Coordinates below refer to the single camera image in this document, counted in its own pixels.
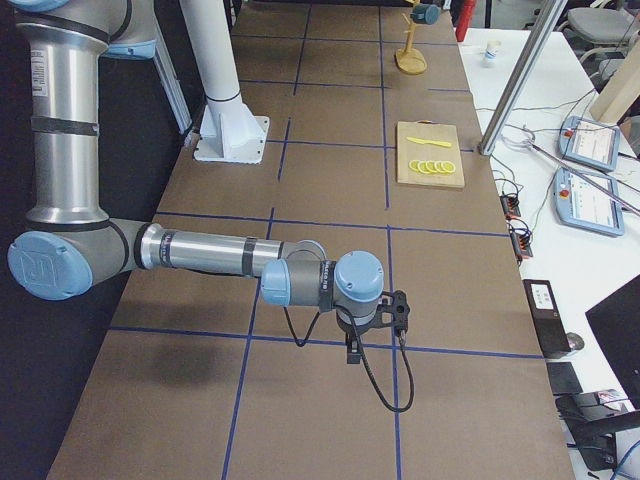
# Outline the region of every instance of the table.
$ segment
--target table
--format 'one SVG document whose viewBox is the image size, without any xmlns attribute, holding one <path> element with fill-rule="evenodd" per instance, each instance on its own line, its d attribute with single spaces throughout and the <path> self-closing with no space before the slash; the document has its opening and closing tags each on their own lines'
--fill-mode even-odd
<svg viewBox="0 0 640 480">
<path fill-rule="evenodd" d="M 460 45 L 483 129 L 492 114 L 484 109 L 495 108 L 527 36 L 528 32 L 523 31 L 470 29 Z M 482 64 L 482 54 L 489 40 L 502 42 L 493 68 Z M 557 106 L 578 100 L 592 88 L 562 34 L 553 33 L 516 108 Z M 577 104 L 573 114 L 588 116 L 586 108 L 594 96 L 588 95 Z M 533 130 L 559 128 L 571 107 L 514 111 L 509 123 L 526 124 Z M 505 128 L 503 134 L 514 140 L 523 138 L 522 133 L 513 128 Z M 537 135 L 537 143 L 547 151 L 555 152 L 556 138 L 555 132 L 541 132 Z M 633 153 L 625 141 L 621 151 Z M 520 209 L 522 218 L 533 226 L 556 165 L 530 151 L 511 149 L 504 142 L 498 142 L 494 155 L 506 163 L 515 173 L 517 182 L 524 185 Z M 495 160 L 492 165 L 510 178 L 502 165 Z M 637 162 L 621 157 L 615 176 L 637 188 L 640 185 L 638 171 Z M 621 186 L 620 191 L 626 199 L 637 203 L 638 196 L 631 190 Z M 520 268 L 522 278 L 551 281 L 565 330 L 578 333 L 585 340 L 586 348 L 568 357 L 585 392 L 608 388 L 621 390 L 589 328 L 585 312 L 640 273 L 640 218 L 625 214 L 624 222 L 625 235 L 615 239 L 566 227 L 558 223 L 552 201 L 547 199 L 534 232 L 534 258 L 525 260 Z M 577 478 L 588 478 L 584 465 L 580 465 L 580 455 L 572 452 L 572 459 Z"/>
<path fill-rule="evenodd" d="M 155 221 L 374 253 L 412 309 L 412 409 L 345 365 L 334 318 L 298 350 L 255 280 L 134 272 L 51 479 L 572 477 L 450 18 L 418 29 L 429 68 L 406 76 L 402 13 L 245 4 L 232 42 L 244 101 L 271 117 L 263 162 L 187 146 Z M 463 190 L 395 182 L 395 125 L 424 119 L 457 126 Z M 292 313 L 302 330 L 315 312 Z M 365 343 L 402 404 L 397 344 Z"/>
</svg>

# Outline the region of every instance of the black band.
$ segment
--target black band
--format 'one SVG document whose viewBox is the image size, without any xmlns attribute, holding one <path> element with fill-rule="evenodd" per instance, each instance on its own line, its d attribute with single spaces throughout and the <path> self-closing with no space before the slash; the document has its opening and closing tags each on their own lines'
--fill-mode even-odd
<svg viewBox="0 0 640 480">
<path fill-rule="evenodd" d="M 131 12 L 133 10 L 133 4 L 131 0 L 127 0 L 127 11 L 124 14 L 124 20 L 122 21 L 122 25 L 120 28 L 116 30 L 116 33 L 111 35 L 111 41 L 117 40 L 122 36 L 122 34 L 129 28 L 129 24 L 131 23 Z"/>
<path fill-rule="evenodd" d="M 251 277 L 253 275 L 253 251 L 256 248 L 258 239 L 254 237 L 247 237 L 244 242 L 244 251 L 242 252 L 242 274 L 245 277 Z"/>
<path fill-rule="evenodd" d="M 162 240 L 160 240 L 160 264 L 163 267 L 175 268 L 171 264 L 171 240 L 173 240 L 175 234 L 175 230 L 167 230 L 162 235 Z"/>
<path fill-rule="evenodd" d="M 109 223 L 109 220 L 94 223 L 45 223 L 27 220 L 27 228 L 41 232 L 92 232 L 107 228 Z"/>
<path fill-rule="evenodd" d="M 147 229 L 153 225 L 153 223 L 148 222 L 143 224 L 139 229 L 136 235 L 136 240 L 133 242 L 133 260 L 138 265 L 138 268 L 142 270 L 146 270 L 147 267 L 144 266 L 142 262 L 142 239 L 144 238 L 144 234 L 147 233 Z"/>
<path fill-rule="evenodd" d="M 120 237 L 120 240 L 122 240 L 122 246 L 124 247 L 124 261 L 122 262 L 122 266 L 120 267 L 120 271 L 123 271 L 124 267 L 126 267 L 127 263 L 129 263 L 129 255 L 130 255 L 129 241 L 127 240 L 127 236 L 124 234 L 124 232 L 122 231 L 122 229 L 118 225 L 116 225 L 115 223 L 110 221 L 109 222 L 109 226 L 111 228 L 113 228 L 113 230 Z"/>
<path fill-rule="evenodd" d="M 66 133 L 68 135 L 85 135 L 97 137 L 99 126 L 97 123 L 76 122 L 62 118 L 31 117 L 31 130 L 39 133 Z"/>
<path fill-rule="evenodd" d="M 320 263 L 320 289 L 318 291 L 318 310 L 328 312 L 333 308 L 333 271 L 336 262 L 324 260 Z"/>
<path fill-rule="evenodd" d="M 85 23 L 74 22 L 73 20 L 67 20 L 66 18 L 54 17 L 52 15 L 46 15 L 44 13 L 20 13 L 16 15 L 16 23 L 35 23 L 37 25 L 45 25 L 47 27 L 56 27 L 62 30 L 70 30 L 72 32 L 81 33 L 93 37 L 96 40 L 100 40 L 106 44 L 109 44 L 109 34 L 99 28 L 92 27 Z"/>
<path fill-rule="evenodd" d="M 211 100 L 212 102 L 230 102 L 231 100 L 238 98 L 239 95 L 240 95 L 240 92 L 236 93 L 233 97 L 229 97 L 224 100 L 216 100 L 215 98 L 211 98 L 209 95 L 205 95 L 205 96 L 207 97 L 207 99 Z"/>
</svg>

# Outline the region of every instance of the blue joint cap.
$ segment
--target blue joint cap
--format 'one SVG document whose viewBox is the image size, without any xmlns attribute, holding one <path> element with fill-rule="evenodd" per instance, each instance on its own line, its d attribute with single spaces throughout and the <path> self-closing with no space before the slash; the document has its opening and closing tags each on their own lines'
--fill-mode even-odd
<svg viewBox="0 0 640 480">
<path fill-rule="evenodd" d="M 289 306 L 291 302 L 291 277 L 286 260 L 271 260 L 262 269 L 260 279 L 262 298 L 272 305 Z"/>
<path fill-rule="evenodd" d="M 9 0 L 11 5 L 25 12 L 48 12 L 68 2 L 69 0 Z"/>
<path fill-rule="evenodd" d="M 409 16 L 411 20 L 420 25 L 433 25 L 440 18 L 440 7 L 420 3 L 413 7 Z"/>
<path fill-rule="evenodd" d="M 53 233 L 23 233 L 9 247 L 7 257 L 16 281 L 45 300 L 83 294 L 93 283 L 91 267 L 84 256 Z"/>
<path fill-rule="evenodd" d="M 140 43 L 114 43 L 102 54 L 103 57 L 121 60 L 149 60 L 156 54 L 156 39 Z"/>
<path fill-rule="evenodd" d="M 347 253 L 338 260 L 334 278 L 342 294 L 358 303 L 377 300 L 384 286 L 384 270 L 380 260 L 361 250 Z"/>
</svg>

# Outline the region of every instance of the device screen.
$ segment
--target device screen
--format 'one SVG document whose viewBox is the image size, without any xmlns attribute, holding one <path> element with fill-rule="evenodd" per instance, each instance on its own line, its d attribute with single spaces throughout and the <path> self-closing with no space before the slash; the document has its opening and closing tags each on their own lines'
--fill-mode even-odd
<svg viewBox="0 0 640 480">
<path fill-rule="evenodd" d="M 571 151 L 581 157 L 609 164 L 614 139 L 613 129 L 580 120 L 574 131 Z"/>
<path fill-rule="evenodd" d="M 612 191 L 610 180 L 593 175 L 589 178 Z M 618 226 L 615 204 L 609 197 L 572 173 L 569 173 L 568 180 L 571 185 L 571 208 L 574 218 L 607 227 Z"/>
</svg>

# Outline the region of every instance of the office chair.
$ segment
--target office chair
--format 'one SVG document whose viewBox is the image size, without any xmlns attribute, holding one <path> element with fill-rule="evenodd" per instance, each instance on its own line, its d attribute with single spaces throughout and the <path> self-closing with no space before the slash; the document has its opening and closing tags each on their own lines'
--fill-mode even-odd
<svg viewBox="0 0 640 480">
<path fill-rule="evenodd" d="M 640 30 L 640 22 L 620 10 L 604 8 L 612 0 L 596 0 L 591 7 L 573 8 L 567 13 L 567 21 L 558 31 L 569 28 L 578 37 L 594 46 L 580 57 L 580 63 L 597 53 L 620 52 L 624 55 L 629 39 Z"/>
</svg>

